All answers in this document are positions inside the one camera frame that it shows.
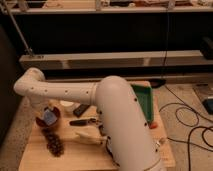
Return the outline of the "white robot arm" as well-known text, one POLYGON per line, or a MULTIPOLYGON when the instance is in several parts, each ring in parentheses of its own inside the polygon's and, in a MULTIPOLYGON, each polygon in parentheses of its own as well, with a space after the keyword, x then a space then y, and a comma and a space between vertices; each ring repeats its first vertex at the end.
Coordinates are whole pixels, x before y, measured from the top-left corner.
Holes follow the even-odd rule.
POLYGON ((95 106, 118 171, 167 171, 138 98, 125 79, 107 76, 98 83, 51 83, 41 70, 30 68, 15 82, 14 91, 37 104, 50 98, 95 106))

